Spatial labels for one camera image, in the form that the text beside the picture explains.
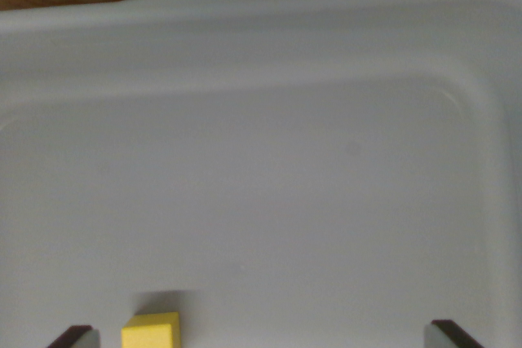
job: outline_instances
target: dark edge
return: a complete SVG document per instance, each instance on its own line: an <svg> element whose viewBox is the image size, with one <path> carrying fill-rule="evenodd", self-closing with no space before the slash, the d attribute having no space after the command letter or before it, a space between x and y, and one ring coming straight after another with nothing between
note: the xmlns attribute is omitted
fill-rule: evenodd
<svg viewBox="0 0 522 348"><path fill-rule="evenodd" d="M477 340L467 334L467 332L458 326L451 319L435 319L431 322L446 337L451 340L457 348L484 348Z"/></svg>
<svg viewBox="0 0 522 348"><path fill-rule="evenodd" d="M71 348L81 336L91 330L92 326L90 325L73 325L63 332L62 335L54 340L47 348Z"/></svg>

